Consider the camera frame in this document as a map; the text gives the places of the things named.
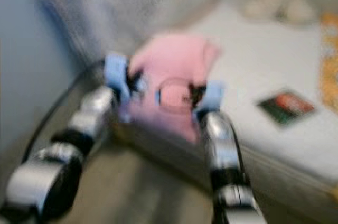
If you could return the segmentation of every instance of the gray blanket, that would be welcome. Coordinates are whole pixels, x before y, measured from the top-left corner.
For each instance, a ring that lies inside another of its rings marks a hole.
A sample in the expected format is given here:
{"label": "gray blanket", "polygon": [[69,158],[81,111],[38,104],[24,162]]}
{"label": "gray blanket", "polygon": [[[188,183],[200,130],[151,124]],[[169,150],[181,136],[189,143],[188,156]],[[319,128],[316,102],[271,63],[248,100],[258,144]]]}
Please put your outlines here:
{"label": "gray blanket", "polygon": [[189,17],[209,0],[39,0],[85,62],[110,51],[132,55],[155,32]]}

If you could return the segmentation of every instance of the card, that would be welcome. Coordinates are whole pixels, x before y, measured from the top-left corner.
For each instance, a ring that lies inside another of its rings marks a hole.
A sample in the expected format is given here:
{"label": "card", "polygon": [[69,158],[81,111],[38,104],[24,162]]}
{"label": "card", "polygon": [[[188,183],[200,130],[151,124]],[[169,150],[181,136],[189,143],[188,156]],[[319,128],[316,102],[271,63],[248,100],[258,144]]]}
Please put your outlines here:
{"label": "card", "polygon": [[290,90],[263,100],[258,106],[279,125],[288,125],[315,110],[312,104]]}

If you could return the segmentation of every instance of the black cable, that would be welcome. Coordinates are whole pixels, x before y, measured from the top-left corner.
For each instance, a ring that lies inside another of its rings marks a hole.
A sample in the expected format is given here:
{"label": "black cable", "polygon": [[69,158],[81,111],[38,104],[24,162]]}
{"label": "black cable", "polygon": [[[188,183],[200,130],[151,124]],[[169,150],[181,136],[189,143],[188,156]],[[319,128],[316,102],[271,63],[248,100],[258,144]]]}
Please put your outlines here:
{"label": "black cable", "polygon": [[37,137],[39,136],[42,129],[45,127],[49,119],[52,117],[52,115],[55,113],[56,109],[62,104],[62,102],[66,99],[66,97],[69,95],[69,93],[74,89],[74,87],[80,82],[80,80],[86,76],[86,74],[90,73],[93,69],[96,67],[103,67],[105,64],[105,60],[99,60],[94,63],[92,63],[90,66],[85,68],[73,81],[73,83],[65,90],[65,92],[60,95],[60,97],[55,101],[55,103],[52,105],[52,107],[48,110],[48,112],[44,115],[41,122],[35,129],[31,139],[28,142],[28,146],[26,147],[25,153],[23,155],[23,158],[21,160],[21,163],[24,163],[27,161],[29,154],[34,146],[35,141],[37,140]]}

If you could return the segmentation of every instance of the orange object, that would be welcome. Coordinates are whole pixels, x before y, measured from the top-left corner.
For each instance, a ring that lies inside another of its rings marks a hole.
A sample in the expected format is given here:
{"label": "orange object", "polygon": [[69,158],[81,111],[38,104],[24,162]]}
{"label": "orange object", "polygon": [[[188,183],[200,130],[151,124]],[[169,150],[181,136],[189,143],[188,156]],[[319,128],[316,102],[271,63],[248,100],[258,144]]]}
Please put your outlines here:
{"label": "orange object", "polygon": [[322,18],[322,101],[338,112],[338,15],[326,13]]}

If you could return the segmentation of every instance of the white bed sheet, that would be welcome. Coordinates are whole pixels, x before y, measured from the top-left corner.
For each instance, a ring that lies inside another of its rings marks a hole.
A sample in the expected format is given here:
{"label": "white bed sheet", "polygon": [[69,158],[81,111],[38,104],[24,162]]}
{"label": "white bed sheet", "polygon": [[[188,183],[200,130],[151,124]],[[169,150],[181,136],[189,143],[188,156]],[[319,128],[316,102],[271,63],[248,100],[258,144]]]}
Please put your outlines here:
{"label": "white bed sheet", "polygon": [[[189,28],[223,49],[211,80],[226,85],[222,109],[245,147],[334,185],[338,181],[338,116],[320,102],[320,23],[304,28],[251,22],[219,4]],[[288,88],[314,104],[316,112],[283,129],[257,102]]]}

